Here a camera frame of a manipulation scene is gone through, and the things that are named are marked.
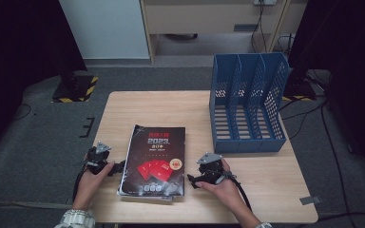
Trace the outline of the blue file rack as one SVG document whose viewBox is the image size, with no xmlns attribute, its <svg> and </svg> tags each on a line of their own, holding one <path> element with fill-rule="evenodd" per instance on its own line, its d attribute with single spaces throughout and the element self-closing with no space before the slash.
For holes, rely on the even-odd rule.
<svg viewBox="0 0 365 228">
<path fill-rule="evenodd" d="M 280 52 L 214 56 L 209 112 L 217 153 L 278 152 L 289 66 Z"/>
</svg>

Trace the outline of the grey tape piece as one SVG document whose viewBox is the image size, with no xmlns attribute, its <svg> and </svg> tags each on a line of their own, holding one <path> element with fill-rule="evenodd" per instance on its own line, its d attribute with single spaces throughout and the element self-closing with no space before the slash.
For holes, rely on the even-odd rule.
<svg viewBox="0 0 365 228">
<path fill-rule="evenodd" d="M 314 197 L 309 196 L 309 197 L 300 198 L 299 200 L 302 205 L 321 203 L 321 198 L 319 196 L 314 196 Z"/>
</svg>

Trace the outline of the magazine with red print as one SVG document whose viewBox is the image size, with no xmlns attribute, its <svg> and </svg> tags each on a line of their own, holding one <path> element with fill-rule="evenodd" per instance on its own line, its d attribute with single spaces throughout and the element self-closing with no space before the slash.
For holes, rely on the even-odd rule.
<svg viewBox="0 0 365 228">
<path fill-rule="evenodd" d="M 184 127 L 135 125 L 118 188 L 126 193 L 184 195 Z"/>
</svg>

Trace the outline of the person's left hand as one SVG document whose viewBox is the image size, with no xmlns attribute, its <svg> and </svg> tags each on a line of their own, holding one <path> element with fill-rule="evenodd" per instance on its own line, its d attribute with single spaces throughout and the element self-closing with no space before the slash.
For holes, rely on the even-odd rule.
<svg viewBox="0 0 365 228">
<path fill-rule="evenodd" d="M 74 201 L 88 201 L 90 205 L 96 191 L 104 181 L 107 174 L 112 170 L 113 165 L 113 161 L 109 162 L 97 175 L 92 174 L 87 168 L 85 168 L 78 183 L 78 190 Z"/>
</svg>

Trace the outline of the black yellow striped stand base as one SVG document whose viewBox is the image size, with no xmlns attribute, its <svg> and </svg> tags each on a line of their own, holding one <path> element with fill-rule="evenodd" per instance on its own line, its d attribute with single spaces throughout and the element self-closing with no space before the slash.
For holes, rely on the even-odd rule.
<svg viewBox="0 0 365 228">
<path fill-rule="evenodd" d="M 53 103 L 73 103 L 86 102 L 92 94 L 98 78 L 92 75 L 77 76 L 77 89 L 69 90 L 60 83 L 52 95 L 51 101 Z"/>
<path fill-rule="evenodd" d="M 314 101 L 317 95 L 308 81 L 302 81 L 299 84 L 287 82 L 283 93 L 283 101 Z"/>
</svg>

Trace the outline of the person's right hand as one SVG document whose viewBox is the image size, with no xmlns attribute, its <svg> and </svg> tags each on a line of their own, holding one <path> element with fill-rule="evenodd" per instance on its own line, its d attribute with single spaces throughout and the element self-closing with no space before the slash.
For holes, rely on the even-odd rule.
<svg viewBox="0 0 365 228">
<path fill-rule="evenodd" d="M 223 205 L 229 199 L 242 199 L 236 184 L 229 179 L 224 179 L 219 184 L 202 182 L 202 189 L 215 195 Z"/>
</svg>

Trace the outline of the black floor tape mark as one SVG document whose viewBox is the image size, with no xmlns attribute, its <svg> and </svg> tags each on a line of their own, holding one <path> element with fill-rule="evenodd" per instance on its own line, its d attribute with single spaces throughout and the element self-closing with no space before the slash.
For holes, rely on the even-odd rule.
<svg viewBox="0 0 365 228">
<path fill-rule="evenodd" d="M 80 135 L 80 138 L 88 138 L 92 127 L 94 125 L 95 118 L 94 117 L 86 117 L 86 122 L 82 125 L 83 132 Z"/>
</svg>

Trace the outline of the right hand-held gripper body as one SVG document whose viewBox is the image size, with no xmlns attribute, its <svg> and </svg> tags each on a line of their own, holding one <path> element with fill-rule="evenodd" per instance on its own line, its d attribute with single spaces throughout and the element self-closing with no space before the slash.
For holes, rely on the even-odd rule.
<svg viewBox="0 0 365 228">
<path fill-rule="evenodd" d="M 221 159 L 221 155 L 208 152 L 200 157 L 197 163 L 200 165 L 201 175 L 198 177 L 197 182 L 221 183 L 226 178 Z"/>
</svg>

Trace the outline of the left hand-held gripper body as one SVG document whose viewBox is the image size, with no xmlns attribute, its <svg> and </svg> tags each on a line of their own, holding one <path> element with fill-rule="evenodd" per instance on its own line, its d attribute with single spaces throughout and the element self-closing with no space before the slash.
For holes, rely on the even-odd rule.
<svg viewBox="0 0 365 228">
<path fill-rule="evenodd" d="M 99 174 L 107 165 L 106 159 L 111 147 L 102 142 L 97 142 L 86 154 L 86 167 L 94 175 Z"/>
</svg>

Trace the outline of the black curtain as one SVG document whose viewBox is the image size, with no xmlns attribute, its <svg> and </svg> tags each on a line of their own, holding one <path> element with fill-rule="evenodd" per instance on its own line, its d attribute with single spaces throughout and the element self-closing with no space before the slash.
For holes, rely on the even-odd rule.
<svg viewBox="0 0 365 228">
<path fill-rule="evenodd" d="M 328 97 L 351 150 L 365 157 L 365 0 L 308 0 L 289 64 L 324 69 Z"/>
<path fill-rule="evenodd" d="M 60 0 L 0 0 L 0 138 L 28 86 L 86 65 Z"/>
</svg>

